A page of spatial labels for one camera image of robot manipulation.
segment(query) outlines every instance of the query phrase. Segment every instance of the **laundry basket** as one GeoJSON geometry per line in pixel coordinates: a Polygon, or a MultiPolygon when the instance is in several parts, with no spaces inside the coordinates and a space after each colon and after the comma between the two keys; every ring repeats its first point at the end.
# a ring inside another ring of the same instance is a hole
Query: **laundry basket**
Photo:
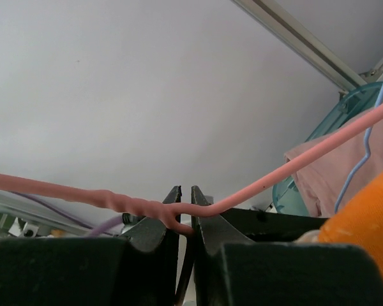
{"type": "MultiPolygon", "coordinates": [[[[360,86],[344,96],[306,140],[312,140],[344,125],[349,119],[374,106],[382,82],[360,86]]],[[[288,177],[273,187],[273,203],[277,212],[288,215],[309,215],[294,179],[288,177]]]]}

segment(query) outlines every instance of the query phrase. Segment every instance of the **pink hanger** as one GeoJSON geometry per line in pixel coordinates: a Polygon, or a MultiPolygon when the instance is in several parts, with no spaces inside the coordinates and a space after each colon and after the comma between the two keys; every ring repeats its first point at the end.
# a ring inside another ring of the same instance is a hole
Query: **pink hanger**
{"type": "Polygon", "coordinates": [[[368,112],[353,123],[318,143],[278,169],[260,178],[258,181],[232,194],[213,205],[201,207],[190,203],[162,204],[159,201],[147,201],[116,194],[108,190],[85,190],[74,187],[29,180],[0,174],[0,190],[18,193],[38,194],[66,201],[82,202],[96,207],[111,208],[116,212],[129,212],[133,215],[145,215],[161,220],[167,228],[182,235],[192,235],[191,227],[176,221],[179,214],[197,217],[211,217],[220,214],[275,185],[296,171],[308,166],[318,158],[339,147],[347,140],[362,133],[366,128],[383,119],[383,104],[368,112]]]}

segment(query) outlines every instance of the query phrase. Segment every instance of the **white wall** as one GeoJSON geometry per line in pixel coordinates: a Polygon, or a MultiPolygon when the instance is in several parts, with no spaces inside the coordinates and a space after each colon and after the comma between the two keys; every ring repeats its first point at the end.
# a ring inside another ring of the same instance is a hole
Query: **white wall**
{"type": "MultiPolygon", "coordinates": [[[[280,2],[354,69],[383,54],[383,0],[280,2]]],[[[156,200],[198,184],[220,200],[279,166],[336,91],[229,0],[0,1],[2,173],[156,200]]]]}

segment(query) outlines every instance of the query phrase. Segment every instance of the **pink towel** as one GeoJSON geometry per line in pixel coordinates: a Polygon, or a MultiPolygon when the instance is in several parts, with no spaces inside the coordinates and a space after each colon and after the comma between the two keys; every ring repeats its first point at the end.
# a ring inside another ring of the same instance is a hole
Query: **pink towel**
{"type": "MultiPolygon", "coordinates": [[[[360,113],[347,124],[364,113],[360,113]]],[[[293,148],[285,153],[285,161],[290,161],[328,136],[316,138],[293,148]]],[[[310,216],[330,217],[334,215],[334,203],[349,172],[365,154],[363,137],[364,132],[293,174],[292,177],[310,216]]],[[[372,156],[354,175],[341,206],[345,205],[358,191],[383,171],[383,120],[374,125],[369,144],[372,156]]]]}

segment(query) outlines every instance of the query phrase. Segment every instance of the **orange cloth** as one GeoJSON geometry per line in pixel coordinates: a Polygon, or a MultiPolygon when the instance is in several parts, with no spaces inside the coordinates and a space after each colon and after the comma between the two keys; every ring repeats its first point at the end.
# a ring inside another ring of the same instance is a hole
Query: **orange cloth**
{"type": "Polygon", "coordinates": [[[360,245],[383,276],[383,172],[325,222],[318,241],[360,245]]]}

